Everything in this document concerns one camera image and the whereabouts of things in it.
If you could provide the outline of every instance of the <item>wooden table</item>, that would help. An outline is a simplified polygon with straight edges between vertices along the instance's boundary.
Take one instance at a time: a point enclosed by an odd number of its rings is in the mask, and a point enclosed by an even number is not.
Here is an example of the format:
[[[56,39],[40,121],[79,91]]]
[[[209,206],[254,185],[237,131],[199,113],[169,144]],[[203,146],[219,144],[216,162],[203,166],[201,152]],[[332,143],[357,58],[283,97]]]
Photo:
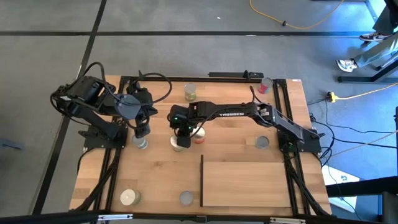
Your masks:
[[[107,81],[119,86],[120,76],[107,76]],[[168,90],[166,82],[140,82],[148,88],[153,99],[163,96]],[[206,131],[203,144],[192,144],[190,149],[175,152],[170,145],[173,130],[166,119],[170,107],[174,104],[187,106],[184,99],[184,82],[173,82],[173,90],[164,101],[156,103],[157,115],[150,117],[151,133],[147,136],[149,146],[145,150],[135,147],[132,142],[134,131],[129,130],[126,147],[121,154],[118,176],[112,202],[112,212],[163,213],[163,214],[206,214],[206,215],[292,215],[287,191],[283,156],[279,151],[275,128],[264,128],[246,117],[218,118],[204,125]],[[203,83],[198,82],[197,101],[212,101],[217,104],[242,103],[251,101],[248,83]],[[311,127],[307,103],[300,80],[287,80],[290,104],[294,121],[306,128]],[[257,96],[264,102],[275,105],[272,91]],[[267,136],[270,146],[266,150],[254,146],[255,139]],[[270,207],[201,207],[200,206],[200,158],[205,162],[261,162],[264,174],[272,171],[273,179],[266,184],[277,184],[279,190]],[[301,153],[305,183],[315,200],[322,208],[331,213],[330,204],[323,181],[322,171],[314,155]],[[76,208],[89,195],[97,184],[103,161],[104,149],[95,149],[82,160],[76,180],[70,208]],[[124,206],[120,194],[126,189],[136,189],[142,194],[138,205]],[[181,192],[193,192],[194,202],[182,206],[179,201]],[[106,193],[104,188],[101,207],[104,208]],[[303,213],[300,191],[295,186],[299,212]]]

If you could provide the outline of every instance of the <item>yellow plug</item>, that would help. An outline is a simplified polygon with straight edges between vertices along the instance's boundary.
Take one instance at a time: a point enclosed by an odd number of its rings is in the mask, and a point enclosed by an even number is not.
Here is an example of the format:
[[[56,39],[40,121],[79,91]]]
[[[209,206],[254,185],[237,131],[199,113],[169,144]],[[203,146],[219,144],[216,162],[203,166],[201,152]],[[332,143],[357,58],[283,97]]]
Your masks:
[[[333,92],[328,92],[328,96],[327,99],[332,102],[332,103],[336,103],[336,100],[338,100],[338,96],[335,95],[335,93]]]

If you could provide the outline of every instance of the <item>floor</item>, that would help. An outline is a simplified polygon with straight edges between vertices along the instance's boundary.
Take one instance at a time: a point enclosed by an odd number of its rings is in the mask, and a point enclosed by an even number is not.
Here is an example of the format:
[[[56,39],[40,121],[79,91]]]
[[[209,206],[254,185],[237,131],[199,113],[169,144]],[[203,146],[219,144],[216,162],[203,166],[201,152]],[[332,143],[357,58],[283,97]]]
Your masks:
[[[379,14],[382,6],[371,1]],[[254,6],[298,26],[322,18],[338,3],[327,1],[253,0]],[[0,0],[0,30],[91,30],[100,1]],[[346,2],[313,31],[372,31],[373,18],[362,2]],[[264,30],[291,31],[289,27],[253,12],[247,0],[109,0],[100,30]],[[88,37],[0,37],[0,137],[24,145],[24,149],[0,150],[0,217],[29,213],[44,164],[61,116],[51,107],[49,96],[59,85],[77,74]],[[342,37],[97,37],[90,62],[100,61],[107,74],[207,76],[208,72],[263,72],[271,78],[302,79],[308,102],[328,91],[350,96],[383,85],[340,84],[334,60],[349,58],[365,49],[357,38]],[[373,66],[350,75],[371,76]],[[328,105],[331,124],[362,131],[395,130],[398,92],[390,88],[354,100]],[[324,103],[309,107],[317,120],[325,122]],[[322,145],[330,142],[326,132]],[[66,211],[73,192],[76,163],[83,138],[71,124],[63,145],[44,212]],[[358,134],[335,128],[337,138],[369,141],[380,134]],[[394,146],[395,138],[379,142]],[[336,142],[334,152],[352,144]],[[336,156],[330,165],[362,179],[397,175],[393,149],[362,147]],[[361,218],[373,220],[377,197],[358,199]],[[356,218],[333,207],[339,217]]]

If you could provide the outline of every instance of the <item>yellow cord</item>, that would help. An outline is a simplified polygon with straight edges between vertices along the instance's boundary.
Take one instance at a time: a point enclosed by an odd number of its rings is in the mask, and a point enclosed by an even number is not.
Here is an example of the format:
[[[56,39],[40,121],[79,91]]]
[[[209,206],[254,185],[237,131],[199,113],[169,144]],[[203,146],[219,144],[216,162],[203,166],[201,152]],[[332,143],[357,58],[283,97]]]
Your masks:
[[[288,24],[288,23],[286,23],[286,25],[289,26],[289,27],[291,27],[291,28],[295,28],[295,29],[311,29],[311,28],[313,28],[313,27],[315,27],[315,26],[321,24],[321,23],[324,22],[325,20],[327,20],[327,19],[336,11],[336,9],[339,8],[339,7],[341,6],[341,4],[342,4],[343,2],[344,2],[344,0],[341,0],[341,2],[339,3],[339,5],[337,5],[337,6],[335,7],[334,10],[332,10],[331,12],[329,12],[329,14],[327,14],[323,19],[321,19],[319,22],[317,22],[317,23],[314,24],[314,25],[310,25],[310,26],[308,26],[308,27],[297,27],[297,26],[290,25],[290,24]],[[253,9],[254,12],[256,12],[256,13],[258,13],[258,14],[260,14],[260,15],[266,16],[266,17],[268,17],[268,18],[270,18],[270,19],[272,19],[272,20],[274,20],[274,21],[277,21],[277,22],[279,22],[279,23],[281,23],[281,24],[283,25],[283,23],[284,23],[283,21],[278,20],[278,19],[276,19],[275,17],[269,16],[269,15],[267,15],[267,14],[265,14],[265,13],[262,13],[262,12],[258,11],[257,9],[255,9],[255,8],[253,7],[252,0],[250,0],[250,7],[251,7],[251,9]]]
[[[380,89],[377,89],[377,90],[372,90],[372,91],[369,91],[369,92],[366,92],[366,93],[362,93],[362,94],[359,94],[359,95],[355,95],[355,96],[342,97],[342,98],[336,96],[336,100],[350,100],[350,99],[353,99],[353,98],[356,98],[356,97],[360,97],[360,96],[368,95],[368,94],[371,94],[371,93],[375,93],[377,91],[385,90],[387,88],[393,87],[394,85],[398,85],[398,83],[394,83],[394,84],[391,84],[391,85],[386,86],[384,88],[380,88]]]

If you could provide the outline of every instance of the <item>shoe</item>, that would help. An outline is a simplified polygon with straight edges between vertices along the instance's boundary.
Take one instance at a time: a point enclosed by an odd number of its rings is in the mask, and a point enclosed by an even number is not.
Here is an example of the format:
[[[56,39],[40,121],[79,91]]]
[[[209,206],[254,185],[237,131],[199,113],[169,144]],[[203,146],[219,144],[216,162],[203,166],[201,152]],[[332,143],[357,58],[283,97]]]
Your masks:
[[[363,41],[379,41],[382,42],[383,40],[386,40],[389,38],[391,35],[383,35],[379,32],[373,32],[371,34],[363,34],[360,35],[359,38]]]
[[[347,60],[336,60],[337,66],[344,72],[352,72],[355,68],[358,68],[357,64],[353,59]]]

